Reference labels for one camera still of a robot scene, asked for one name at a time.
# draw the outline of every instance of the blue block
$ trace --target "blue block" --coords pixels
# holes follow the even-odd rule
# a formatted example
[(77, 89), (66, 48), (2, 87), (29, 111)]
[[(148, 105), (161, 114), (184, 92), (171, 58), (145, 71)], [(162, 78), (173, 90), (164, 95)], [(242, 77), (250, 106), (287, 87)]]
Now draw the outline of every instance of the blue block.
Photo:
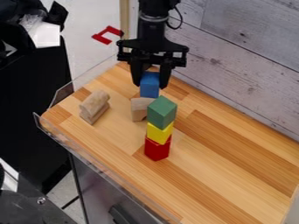
[(159, 73), (144, 72), (140, 81), (140, 96), (146, 98), (158, 98), (159, 88)]

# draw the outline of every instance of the wooden table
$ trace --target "wooden table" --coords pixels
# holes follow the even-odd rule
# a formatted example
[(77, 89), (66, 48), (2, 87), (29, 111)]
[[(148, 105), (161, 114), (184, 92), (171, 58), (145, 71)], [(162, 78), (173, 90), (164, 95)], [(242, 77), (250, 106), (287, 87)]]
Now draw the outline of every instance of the wooden table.
[[(78, 106), (98, 89), (111, 95), (111, 108), (91, 126)], [(146, 122), (131, 122), (138, 92), (120, 63), (46, 111), (42, 117), (55, 129), (44, 126), (182, 223), (281, 222), (299, 184), (297, 142), (172, 77), (161, 92), (178, 104), (171, 152), (153, 162), (143, 155)]]

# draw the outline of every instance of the yellow block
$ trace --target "yellow block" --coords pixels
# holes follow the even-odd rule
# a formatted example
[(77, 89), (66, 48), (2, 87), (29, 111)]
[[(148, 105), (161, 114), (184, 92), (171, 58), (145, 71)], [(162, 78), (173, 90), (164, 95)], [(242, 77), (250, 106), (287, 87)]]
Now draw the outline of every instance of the yellow block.
[(173, 123), (168, 125), (165, 129), (159, 129), (152, 123), (148, 122), (147, 138), (159, 144), (165, 144), (173, 131)]

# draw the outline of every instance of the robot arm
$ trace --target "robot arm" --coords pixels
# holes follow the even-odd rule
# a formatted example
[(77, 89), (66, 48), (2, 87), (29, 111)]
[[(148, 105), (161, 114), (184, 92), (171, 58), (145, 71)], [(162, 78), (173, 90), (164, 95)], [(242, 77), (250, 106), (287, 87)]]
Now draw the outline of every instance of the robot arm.
[[(160, 88), (167, 87), (172, 69), (186, 66), (189, 48), (165, 37), (169, 11), (176, 9), (178, 3), (180, 0), (139, 0), (137, 38), (117, 42), (118, 60), (130, 64), (133, 82), (138, 87), (144, 71), (152, 65), (160, 66)], [(124, 52), (124, 47), (132, 51)], [(173, 53), (181, 53), (181, 57), (174, 57)]]

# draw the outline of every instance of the cube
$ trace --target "cube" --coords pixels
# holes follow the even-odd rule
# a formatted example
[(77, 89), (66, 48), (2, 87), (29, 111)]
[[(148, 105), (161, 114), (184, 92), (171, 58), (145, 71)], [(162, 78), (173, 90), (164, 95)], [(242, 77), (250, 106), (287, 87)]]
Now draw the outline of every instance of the cube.
[(170, 144), (171, 136), (165, 144), (156, 143), (155, 141), (145, 137), (144, 154), (154, 161), (167, 158), (170, 155)]
[(148, 122), (147, 138), (159, 144), (165, 144), (173, 132), (173, 122), (165, 129), (159, 129), (152, 123)]
[(147, 98), (159, 97), (159, 73), (144, 72), (140, 80), (140, 96)]
[(164, 130), (177, 116), (177, 104), (160, 96), (148, 106), (148, 122)]

